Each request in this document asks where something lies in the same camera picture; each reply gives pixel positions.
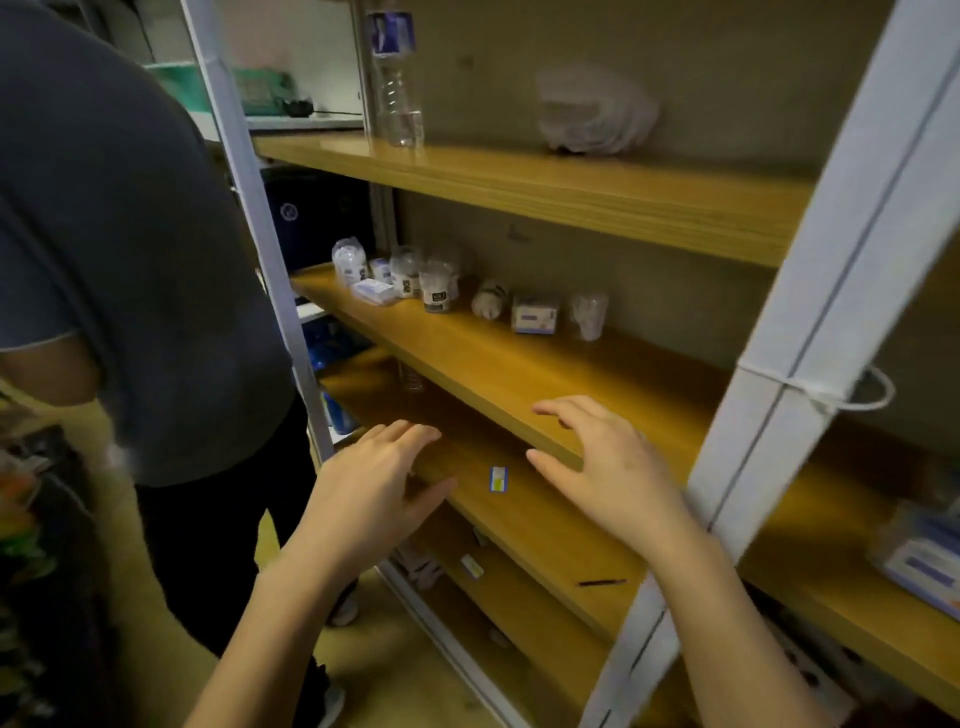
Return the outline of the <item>person's right forearm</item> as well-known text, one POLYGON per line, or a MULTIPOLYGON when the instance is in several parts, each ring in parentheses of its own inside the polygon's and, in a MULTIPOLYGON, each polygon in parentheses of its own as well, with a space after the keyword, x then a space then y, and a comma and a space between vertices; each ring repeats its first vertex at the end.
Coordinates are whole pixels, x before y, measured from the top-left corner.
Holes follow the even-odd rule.
POLYGON ((636 548, 665 597, 703 728, 833 728, 718 540, 686 518, 636 548))

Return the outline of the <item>white metal shelf rail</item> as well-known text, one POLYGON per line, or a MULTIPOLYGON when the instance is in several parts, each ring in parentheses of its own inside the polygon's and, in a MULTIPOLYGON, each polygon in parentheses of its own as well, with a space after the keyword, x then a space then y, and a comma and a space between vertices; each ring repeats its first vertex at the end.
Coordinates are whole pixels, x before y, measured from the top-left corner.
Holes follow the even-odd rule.
POLYGON ((501 728, 534 728, 507 697, 450 627, 422 599, 417 590, 388 560, 376 566, 379 576, 401 601, 414 622, 428 636, 440 654, 449 662, 462 682, 469 687, 501 728))

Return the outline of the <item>dark blue bin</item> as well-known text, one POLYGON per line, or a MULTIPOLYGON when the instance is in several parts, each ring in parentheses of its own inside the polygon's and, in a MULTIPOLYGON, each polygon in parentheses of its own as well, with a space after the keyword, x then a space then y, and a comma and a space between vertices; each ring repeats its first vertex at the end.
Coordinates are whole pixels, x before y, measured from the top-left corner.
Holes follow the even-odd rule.
POLYGON ((299 166, 260 173, 288 273, 329 263, 342 239, 354 237, 369 257, 375 253, 366 181, 299 166))

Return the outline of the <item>white box with blue label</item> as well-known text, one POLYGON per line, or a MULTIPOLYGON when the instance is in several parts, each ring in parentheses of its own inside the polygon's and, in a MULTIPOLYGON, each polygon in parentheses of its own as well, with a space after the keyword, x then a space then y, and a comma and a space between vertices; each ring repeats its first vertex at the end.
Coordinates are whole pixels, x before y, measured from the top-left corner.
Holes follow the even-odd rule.
POLYGON ((557 333, 561 299, 556 295, 513 295, 510 328, 514 334, 557 333))

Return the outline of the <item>white printed boxes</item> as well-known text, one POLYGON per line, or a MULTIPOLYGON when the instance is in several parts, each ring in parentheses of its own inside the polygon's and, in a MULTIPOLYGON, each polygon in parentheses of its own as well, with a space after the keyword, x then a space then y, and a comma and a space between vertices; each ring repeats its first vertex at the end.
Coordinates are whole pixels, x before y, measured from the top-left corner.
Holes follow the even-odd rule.
POLYGON ((762 614, 833 728, 892 725, 919 706, 912 689, 785 607, 762 614))

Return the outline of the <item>person's right hand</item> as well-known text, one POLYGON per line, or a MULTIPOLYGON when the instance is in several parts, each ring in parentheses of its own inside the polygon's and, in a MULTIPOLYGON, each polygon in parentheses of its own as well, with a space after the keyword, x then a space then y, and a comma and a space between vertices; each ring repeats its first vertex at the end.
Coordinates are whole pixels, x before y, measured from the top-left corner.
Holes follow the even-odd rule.
POLYGON ((533 412, 558 420, 582 445, 590 503, 574 504, 655 570, 689 548, 697 524, 661 456, 630 422, 589 396, 538 401, 533 412))

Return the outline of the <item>wooden shelf board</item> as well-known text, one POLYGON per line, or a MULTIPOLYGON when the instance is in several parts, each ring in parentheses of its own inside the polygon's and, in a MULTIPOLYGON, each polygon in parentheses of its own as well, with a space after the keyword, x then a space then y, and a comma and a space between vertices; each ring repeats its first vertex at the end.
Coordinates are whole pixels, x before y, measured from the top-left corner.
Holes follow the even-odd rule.
POLYGON ((553 224, 777 268, 813 182, 462 145, 392 147, 361 131, 257 135, 264 159, 553 224))
MULTIPOLYGON (((292 276, 294 292, 527 446, 571 467, 582 445, 532 405, 587 395, 644 432, 675 477, 690 475, 730 376, 619 334, 587 343, 512 332, 470 310, 414 299, 370 305, 332 264, 292 276)), ((918 450, 841 420, 826 432, 739 564, 742 577, 960 722, 960 622, 868 563, 874 530, 911 480, 918 450)))
POLYGON ((414 470, 429 481, 455 477, 452 506, 591 630, 617 639, 645 564, 540 476, 527 443, 432 382, 406 390, 398 361, 378 347, 316 378, 361 425, 406 420, 438 429, 439 443, 414 470))
POLYGON ((601 675, 632 597, 642 561, 570 507, 549 515, 497 508, 495 531, 443 504, 414 535, 459 590, 518 648, 532 669, 530 700, 543 728, 575 728, 601 675), (485 574, 474 580, 460 558, 485 574), (622 586, 578 588, 590 579, 622 586))

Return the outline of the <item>large white blue box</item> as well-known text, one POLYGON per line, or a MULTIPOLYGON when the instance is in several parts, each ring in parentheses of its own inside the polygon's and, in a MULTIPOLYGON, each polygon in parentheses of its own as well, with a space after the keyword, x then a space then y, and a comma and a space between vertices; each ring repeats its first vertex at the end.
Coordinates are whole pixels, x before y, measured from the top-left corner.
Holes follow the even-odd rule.
POLYGON ((868 559, 882 576, 960 623, 960 515, 900 500, 868 559))

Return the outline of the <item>person's left forearm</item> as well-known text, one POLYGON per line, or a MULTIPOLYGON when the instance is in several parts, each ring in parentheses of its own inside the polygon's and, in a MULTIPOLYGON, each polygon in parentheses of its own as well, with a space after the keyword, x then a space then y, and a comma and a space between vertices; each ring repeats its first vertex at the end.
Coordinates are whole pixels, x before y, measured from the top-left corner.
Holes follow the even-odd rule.
POLYGON ((313 650, 342 589, 376 563, 373 540, 292 537, 255 580, 183 728, 293 728, 313 650))

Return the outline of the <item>white packets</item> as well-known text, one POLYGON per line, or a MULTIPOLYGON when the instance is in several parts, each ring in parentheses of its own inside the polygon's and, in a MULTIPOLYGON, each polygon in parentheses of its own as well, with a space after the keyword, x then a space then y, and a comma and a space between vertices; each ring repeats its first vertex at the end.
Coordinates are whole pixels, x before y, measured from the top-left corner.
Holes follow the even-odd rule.
POLYGON ((413 540, 404 540, 390 552, 390 561, 420 592, 432 589, 445 574, 441 564, 413 540))

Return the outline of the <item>clear plastic cup pack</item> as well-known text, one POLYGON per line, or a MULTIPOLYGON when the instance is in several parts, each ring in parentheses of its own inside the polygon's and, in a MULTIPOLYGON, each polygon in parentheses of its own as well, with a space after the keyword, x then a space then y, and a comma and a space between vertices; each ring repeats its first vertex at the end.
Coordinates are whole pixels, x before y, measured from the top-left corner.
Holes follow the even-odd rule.
POLYGON ((567 314, 575 337, 583 342, 595 342, 601 338, 609 296, 604 292, 578 293, 567 303, 567 314))

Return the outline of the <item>person's left hand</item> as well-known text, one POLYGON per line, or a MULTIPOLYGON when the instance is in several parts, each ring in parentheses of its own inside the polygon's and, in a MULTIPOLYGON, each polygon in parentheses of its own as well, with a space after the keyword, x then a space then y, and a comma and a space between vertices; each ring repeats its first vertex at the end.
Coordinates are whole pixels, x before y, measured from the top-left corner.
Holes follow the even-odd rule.
POLYGON ((323 463, 303 517, 284 546, 303 564, 345 581, 411 536, 405 534, 407 480, 423 450, 442 438, 437 428, 412 422, 406 456, 377 456, 378 429, 323 463))

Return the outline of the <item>blue plastic packages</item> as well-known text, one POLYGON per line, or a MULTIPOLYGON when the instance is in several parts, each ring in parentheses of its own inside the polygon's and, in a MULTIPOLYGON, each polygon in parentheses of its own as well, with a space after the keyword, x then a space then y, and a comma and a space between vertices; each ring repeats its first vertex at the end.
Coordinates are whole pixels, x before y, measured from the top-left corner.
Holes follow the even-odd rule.
MULTIPOLYGON (((354 358, 373 346, 362 335, 344 326, 337 318, 325 315, 301 325, 308 356, 315 374, 320 375, 334 364, 354 358)), ((328 425, 335 433, 336 444, 359 427, 358 422, 329 394, 321 392, 328 425)))

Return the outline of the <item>clear plastic water bottle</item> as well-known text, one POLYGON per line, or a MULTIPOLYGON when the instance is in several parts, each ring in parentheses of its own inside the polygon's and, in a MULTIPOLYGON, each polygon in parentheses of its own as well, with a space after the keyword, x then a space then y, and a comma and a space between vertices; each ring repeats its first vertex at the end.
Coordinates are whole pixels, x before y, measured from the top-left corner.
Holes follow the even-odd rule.
POLYGON ((369 0, 366 33, 378 133, 393 147, 421 149, 426 133, 416 81, 414 16, 401 0, 369 0))

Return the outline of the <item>white plastic bag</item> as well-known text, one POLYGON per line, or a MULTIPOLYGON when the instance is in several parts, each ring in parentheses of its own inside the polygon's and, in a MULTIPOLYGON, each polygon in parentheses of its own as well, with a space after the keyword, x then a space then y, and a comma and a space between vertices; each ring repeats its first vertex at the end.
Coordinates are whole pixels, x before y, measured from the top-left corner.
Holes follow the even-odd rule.
POLYGON ((536 125, 553 151, 627 154, 645 143, 660 118, 659 101, 635 81, 597 64, 546 67, 534 82, 536 125))

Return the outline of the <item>colourful snack packets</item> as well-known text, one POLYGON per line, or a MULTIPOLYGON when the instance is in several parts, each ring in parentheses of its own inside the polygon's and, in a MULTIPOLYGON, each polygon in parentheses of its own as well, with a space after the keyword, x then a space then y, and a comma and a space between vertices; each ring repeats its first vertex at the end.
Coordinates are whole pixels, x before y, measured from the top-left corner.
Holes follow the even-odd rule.
POLYGON ((79 459, 0 394, 0 728, 113 728, 79 459))

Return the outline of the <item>green plastic crate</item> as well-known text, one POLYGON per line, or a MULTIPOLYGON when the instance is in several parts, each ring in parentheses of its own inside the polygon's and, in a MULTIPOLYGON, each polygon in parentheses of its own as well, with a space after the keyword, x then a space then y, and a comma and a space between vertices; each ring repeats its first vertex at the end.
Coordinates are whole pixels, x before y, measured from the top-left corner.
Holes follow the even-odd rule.
MULTIPOLYGON (((155 63, 144 68, 186 111, 212 112, 206 83, 196 62, 155 63)), ((233 68, 232 73, 246 116, 286 116, 283 103, 297 97, 294 79, 284 71, 239 67, 233 68)))

